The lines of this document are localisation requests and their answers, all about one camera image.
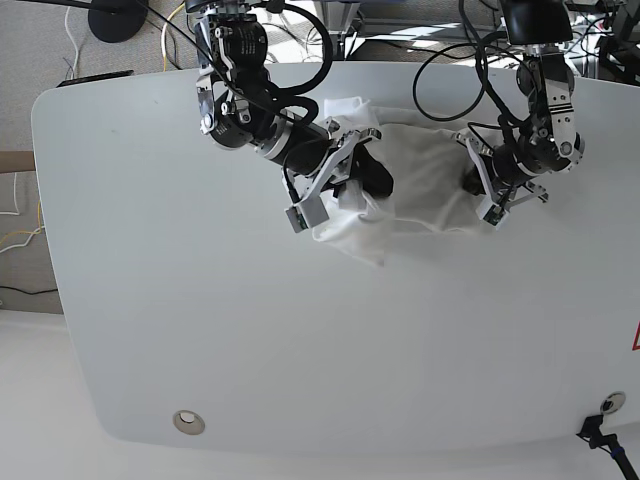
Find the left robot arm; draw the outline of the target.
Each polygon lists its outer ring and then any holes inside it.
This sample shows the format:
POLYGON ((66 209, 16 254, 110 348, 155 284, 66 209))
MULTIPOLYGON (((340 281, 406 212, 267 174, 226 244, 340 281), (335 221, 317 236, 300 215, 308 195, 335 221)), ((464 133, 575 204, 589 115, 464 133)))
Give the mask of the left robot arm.
POLYGON ((458 12, 471 35, 474 68, 480 82, 479 98, 489 97, 499 111, 496 130, 503 142, 491 147, 476 132, 477 124, 468 123, 471 132, 466 149, 474 164, 466 174, 463 188, 481 197, 477 208, 480 219, 497 225, 510 209, 531 199, 547 201, 544 187, 535 179, 551 173, 563 173, 579 164, 584 140, 575 126, 572 95, 574 75, 559 44, 572 37, 568 10, 561 1, 503 1, 500 4, 504 29, 480 35, 459 2, 458 12), (528 115, 514 115, 489 79, 487 51, 504 39, 523 48, 516 71, 516 83, 526 97, 528 115))

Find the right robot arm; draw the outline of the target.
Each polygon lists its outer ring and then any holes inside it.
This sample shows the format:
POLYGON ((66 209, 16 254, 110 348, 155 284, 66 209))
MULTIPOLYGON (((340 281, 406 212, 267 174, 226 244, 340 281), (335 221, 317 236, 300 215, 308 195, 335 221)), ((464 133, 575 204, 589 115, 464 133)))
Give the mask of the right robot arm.
POLYGON ((318 17, 285 1, 188 1, 185 10, 196 19, 196 90, 204 134, 231 150, 254 146, 280 167, 293 201, 300 199, 294 186, 298 176, 314 181, 320 191, 340 193, 354 180, 373 198, 391 196, 394 180, 369 154, 361 132, 353 149, 340 155, 327 174, 320 173, 346 141, 332 138, 327 129, 315 124, 319 107, 308 96, 328 76, 333 63, 332 40, 318 17), (268 36, 253 12, 256 8, 274 14, 293 12, 315 27, 321 37, 322 62, 311 79, 289 87, 272 81, 265 66, 268 36))

